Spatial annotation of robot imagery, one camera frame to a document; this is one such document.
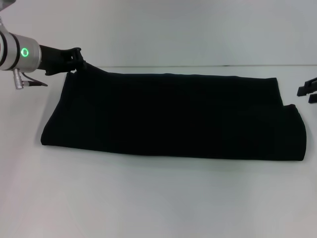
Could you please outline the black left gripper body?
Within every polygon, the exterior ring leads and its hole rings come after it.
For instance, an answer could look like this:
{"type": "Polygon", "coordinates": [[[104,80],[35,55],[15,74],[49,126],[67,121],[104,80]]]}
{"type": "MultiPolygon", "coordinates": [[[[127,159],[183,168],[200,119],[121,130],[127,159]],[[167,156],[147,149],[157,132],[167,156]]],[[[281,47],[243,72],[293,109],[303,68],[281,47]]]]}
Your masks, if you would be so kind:
{"type": "Polygon", "coordinates": [[[70,72],[72,70],[72,49],[60,50],[40,45],[41,62],[38,67],[45,71],[45,75],[70,72]]]}

